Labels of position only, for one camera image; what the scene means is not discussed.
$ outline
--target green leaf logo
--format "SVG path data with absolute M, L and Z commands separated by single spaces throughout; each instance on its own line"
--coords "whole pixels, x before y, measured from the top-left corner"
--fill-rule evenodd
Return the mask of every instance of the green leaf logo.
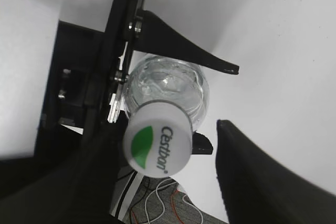
M 153 129 L 148 126 L 140 130 L 132 141 L 131 153 L 135 161 L 146 169 L 146 159 L 153 143 Z

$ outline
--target screw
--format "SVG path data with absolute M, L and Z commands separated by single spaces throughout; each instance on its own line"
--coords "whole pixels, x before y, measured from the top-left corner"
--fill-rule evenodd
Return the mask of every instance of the screw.
M 59 93 L 58 93 L 58 98 L 61 99 L 61 100 L 64 100 L 64 99 L 65 99 L 65 94 L 66 94 L 66 93 L 67 93 L 67 92 L 66 92 L 65 90 L 61 89 L 61 90 L 59 91 Z

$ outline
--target metal bolt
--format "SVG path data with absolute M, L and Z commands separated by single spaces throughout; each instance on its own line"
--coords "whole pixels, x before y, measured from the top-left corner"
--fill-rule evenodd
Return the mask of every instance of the metal bolt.
M 135 28 L 134 28 L 134 31 L 135 31 L 135 36 L 138 38 L 140 33 L 141 33 L 141 26 L 142 26 L 142 23 L 141 21 L 137 21 L 135 23 Z
M 63 69 L 63 73 L 65 73 L 65 74 L 71 74 L 71 70 L 70 69 Z
M 117 70 L 114 75 L 114 80 L 118 83 L 125 83 L 129 79 L 129 75 L 127 74 L 125 78 L 122 77 L 122 71 Z
M 65 90 L 61 89 L 61 90 L 59 91 L 59 93 L 58 93 L 58 98 L 61 99 L 61 100 L 64 100 L 64 99 L 65 99 L 65 94 L 66 94 L 66 93 L 67 93 L 67 92 L 66 92 Z

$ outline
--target floor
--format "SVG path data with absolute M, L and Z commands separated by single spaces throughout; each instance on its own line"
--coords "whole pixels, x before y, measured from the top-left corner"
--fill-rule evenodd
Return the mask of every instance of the floor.
M 145 199 L 147 195 L 153 189 L 155 189 L 158 183 L 161 182 L 162 180 L 163 179 L 154 179 L 154 178 L 149 179 L 147 177 L 144 177 L 144 179 L 142 180 L 140 187 L 138 191 L 136 192 L 133 198 L 132 204 L 131 204 L 131 206 L 133 206 L 137 201 L 139 201 L 143 197 L 143 195 L 146 192 L 146 187 L 148 186 L 148 183 L 150 183 L 146 196 L 140 201 L 140 203 L 138 203 L 137 205 L 133 207 L 133 212 L 139 224 L 147 223 L 147 218 L 146 218 L 146 214 L 144 211 Z M 174 200 L 176 212 L 179 218 L 183 221 L 183 222 L 179 222 L 171 206 L 171 195 L 176 191 L 176 187 L 177 187 L 177 184 L 174 184 L 159 192 L 159 195 L 165 204 L 166 210 L 163 216 L 159 220 L 155 221 L 154 223 L 160 223 L 160 224 L 181 224 L 181 223 L 198 224 L 198 223 L 201 223 L 200 214 L 197 212 L 196 209 L 194 209 L 193 207 L 187 205 L 186 203 L 182 201 L 182 197 L 184 196 L 184 193 L 181 193 L 178 191 L 177 193 L 174 194 L 173 200 Z M 147 202 L 147 209 L 149 212 L 150 219 L 157 217 L 162 212 L 162 206 L 156 196 L 156 193 L 153 193 L 150 196 Z M 225 222 L 218 220 L 210 215 L 207 215 L 205 213 L 202 213 L 202 214 L 204 218 L 204 221 L 203 221 L 204 224 L 225 224 Z M 130 224 L 129 210 L 127 214 L 125 215 L 123 222 Z

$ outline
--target red wire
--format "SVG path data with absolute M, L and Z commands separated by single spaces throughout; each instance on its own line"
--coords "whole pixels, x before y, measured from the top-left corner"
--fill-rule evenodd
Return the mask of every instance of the red wire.
M 175 209 L 175 205 L 174 205 L 174 195 L 176 193 L 178 193 L 179 191 L 178 190 L 175 190 L 175 192 L 170 196 L 170 203 L 172 205 L 172 208 L 173 208 L 173 211 L 174 211 L 174 214 L 176 215 L 176 217 L 178 218 L 178 220 L 180 221 L 181 224 L 184 224 L 184 222 L 179 218 L 177 212 L 176 212 L 176 209 Z
M 135 224 L 139 224 L 138 220 L 137 220 L 137 217 L 135 216 L 135 213 L 133 212 L 133 210 L 131 211 L 131 214 L 132 214 L 132 216 L 133 216 L 133 218 L 135 220 Z

